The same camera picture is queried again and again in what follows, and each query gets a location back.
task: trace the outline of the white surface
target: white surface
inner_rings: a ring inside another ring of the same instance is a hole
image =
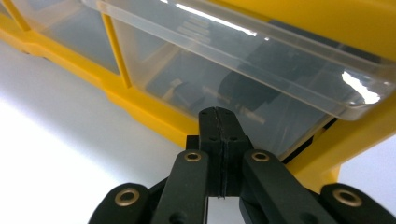
[[[117,185],[151,187],[169,174],[181,148],[57,65],[3,42],[0,52],[0,223],[87,223]],[[394,214],[395,145],[340,175]],[[243,223],[236,199],[209,204],[209,224]]]

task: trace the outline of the yellow plastic frame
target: yellow plastic frame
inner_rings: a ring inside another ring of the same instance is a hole
[[[120,76],[33,31],[9,0],[3,5],[13,19],[0,14],[0,39],[21,51],[45,57],[103,90],[136,120],[181,147],[186,135],[198,134],[194,118],[135,88],[126,72],[111,18],[102,15]],[[357,121],[338,120],[287,167],[303,185],[318,192],[336,181],[340,164],[396,133],[396,93]]]

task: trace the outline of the yellow storage rack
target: yellow storage rack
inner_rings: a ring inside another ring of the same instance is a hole
[[[390,0],[347,1],[213,1],[261,20],[276,19],[358,49],[396,61],[396,4]],[[187,134],[198,134],[197,121],[142,92],[131,81],[111,18],[102,14],[118,71],[71,50],[31,29],[12,0],[0,5],[0,39],[23,52],[45,57],[103,90],[109,100],[132,117],[175,142],[185,145]],[[288,163],[307,187],[319,191],[336,181],[340,164],[396,133],[396,93],[362,119],[337,120],[326,132]]]

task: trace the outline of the storage organizer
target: storage organizer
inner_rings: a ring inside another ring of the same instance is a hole
[[[396,132],[396,4],[323,0],[296,11],[301,1],[211,2],[2,0],[0,38],[101,88],[181,147],[209,106],[235,112],[255,147],[281,159],[318,133],[287,164],[315,191]]]

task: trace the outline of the white background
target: white background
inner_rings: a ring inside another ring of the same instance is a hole
[[[395,146],[390,138],[340,174],[393,214]],[[0,223],[87,223],[117,185],[167,177],[181,150],[102,91],[0,41]],[[237,199],[209,203],[209,224],[243,223]]]

